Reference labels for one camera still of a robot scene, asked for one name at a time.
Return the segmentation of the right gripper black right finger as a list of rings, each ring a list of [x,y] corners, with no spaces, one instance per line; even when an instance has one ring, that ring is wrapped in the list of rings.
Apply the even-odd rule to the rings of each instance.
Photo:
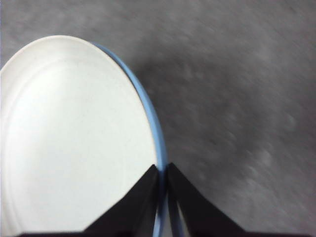
[[[250,232],[209,202],[174,163],[166,167],[166,187],[172,235],[182,237],[306,237],[306,234]]]

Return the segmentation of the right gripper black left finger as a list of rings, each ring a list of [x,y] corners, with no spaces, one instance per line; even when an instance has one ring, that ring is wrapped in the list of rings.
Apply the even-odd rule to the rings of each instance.
[[[22,237],[151,237],[158,206],[158,169],[143,174],[127,194],[81,232],[23,233]]]

